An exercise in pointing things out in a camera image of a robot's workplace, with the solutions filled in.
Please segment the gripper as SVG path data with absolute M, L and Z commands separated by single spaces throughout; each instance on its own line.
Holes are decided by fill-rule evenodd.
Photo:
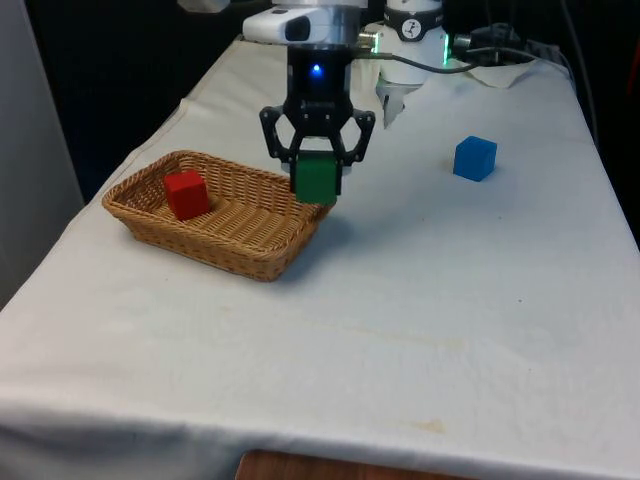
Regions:
M 376 122 L 372 111 L 355 110 L 350 97 L 351 64 L 349 47 L 290 46 L 287 48 L 287 96 L 283 105 L 266 106 L 260 122 L 267 150 L 272 158 L 289 166 L 295 174 L 303 138 L 331 138 L 336 159 L 336 175 L 344 167 L 364 160 Z M 277 122 L 286 117 L 294 133 L 285 147 L 278 135 Z M 342 128 L 353 120 L 360 131 L 355 146 L 347 150 Z

